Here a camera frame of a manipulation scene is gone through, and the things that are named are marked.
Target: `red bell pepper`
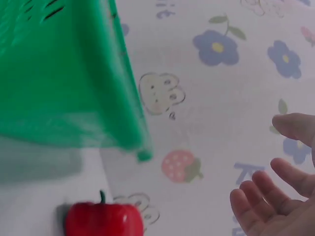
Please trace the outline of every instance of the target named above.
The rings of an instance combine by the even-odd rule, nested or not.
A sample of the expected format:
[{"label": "red bell pepper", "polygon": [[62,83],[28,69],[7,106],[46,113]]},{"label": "red bell pepper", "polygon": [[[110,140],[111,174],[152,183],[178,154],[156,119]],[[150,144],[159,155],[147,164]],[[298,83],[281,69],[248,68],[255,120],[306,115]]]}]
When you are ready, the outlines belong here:
[{"label": "red bell pepper", "polygon": [[140,212],[133,205],[101,202],[74,204],[65,218],[66,236],[143,236]]}]

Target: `cartoon bunny print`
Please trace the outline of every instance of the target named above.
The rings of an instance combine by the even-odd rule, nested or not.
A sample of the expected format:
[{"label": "cartoon bunny print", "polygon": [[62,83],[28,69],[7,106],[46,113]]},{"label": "cartoon bunny print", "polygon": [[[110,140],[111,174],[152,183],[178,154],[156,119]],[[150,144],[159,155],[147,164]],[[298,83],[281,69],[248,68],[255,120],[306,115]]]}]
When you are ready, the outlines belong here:
[{"label": "cartoon bunny print", "polygon": [[150,205],[150,198],[144,193],[135,193],[128,197],[118,196],[114,198],[114,202],[119,204],[131,204],[138,208],[141,212],[144,231],[147,230],[149,225],[154,224],[159,219],[159,211]]},{"label": "cartoon bunny print", "polygon": [[139,83],[141,100],[151,115],[161,115],[170,107],[185,100],[185,92],[179,87],[179,78],[173,74],[147,73]]}]

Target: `green plastic basket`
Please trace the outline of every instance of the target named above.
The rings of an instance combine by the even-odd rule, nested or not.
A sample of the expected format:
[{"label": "green plastic basket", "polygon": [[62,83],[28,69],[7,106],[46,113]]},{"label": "green plastic basket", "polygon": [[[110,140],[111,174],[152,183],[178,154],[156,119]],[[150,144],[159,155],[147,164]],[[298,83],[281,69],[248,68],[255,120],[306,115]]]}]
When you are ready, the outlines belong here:
[{"label": "green plastic basket", "polygon": [[114,0],[1,0],[0,81],[0,134],[151,158]]}]

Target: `hand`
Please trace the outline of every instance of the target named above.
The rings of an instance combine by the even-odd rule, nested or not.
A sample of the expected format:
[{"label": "hand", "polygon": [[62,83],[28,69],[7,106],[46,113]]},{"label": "hand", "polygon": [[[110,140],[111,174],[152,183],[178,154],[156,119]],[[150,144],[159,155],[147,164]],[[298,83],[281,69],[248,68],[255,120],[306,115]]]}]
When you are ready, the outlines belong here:
[{"label": "hand", "polygon": [[[315,150],[315,116],[275,116],[274,127],[284,136],[302,141]],[[232,210],[248,236],[315,236],[315,175],[309,175],[276,158],[271,168],[305,202],[292,200],[262,171],[230,194]]]}]

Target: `pink strawberry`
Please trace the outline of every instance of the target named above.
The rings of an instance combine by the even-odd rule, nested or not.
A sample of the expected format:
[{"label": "pink strawberry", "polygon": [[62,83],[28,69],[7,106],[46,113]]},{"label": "pink strawberry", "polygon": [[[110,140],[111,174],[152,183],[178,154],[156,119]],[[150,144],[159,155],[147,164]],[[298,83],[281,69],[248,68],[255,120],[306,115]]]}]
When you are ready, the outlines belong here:
[{"label": "pink strawberry", "polygon": [[200,168],[200,160],[187,150],[172,151],[162,162],[163,173],[175,183],[191,182],[196,176],[203,178]]}]

